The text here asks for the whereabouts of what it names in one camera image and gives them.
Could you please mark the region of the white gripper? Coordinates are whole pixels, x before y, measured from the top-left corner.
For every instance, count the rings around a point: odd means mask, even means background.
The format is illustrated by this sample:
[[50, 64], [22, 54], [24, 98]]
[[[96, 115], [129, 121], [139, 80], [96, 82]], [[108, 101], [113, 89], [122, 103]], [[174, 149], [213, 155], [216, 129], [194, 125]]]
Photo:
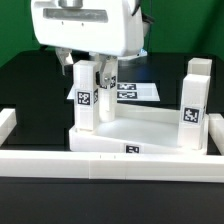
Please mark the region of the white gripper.
[[41, 44], [61, 47], [55, 53], [63, 74], [73, 68], [71, 49], [104, 54], [99, 56], [100, 86], [113, 88], [115, 56], [137, 54], [144, 44], [137, 5], [137, 0], [31, 0], [34, 32]]

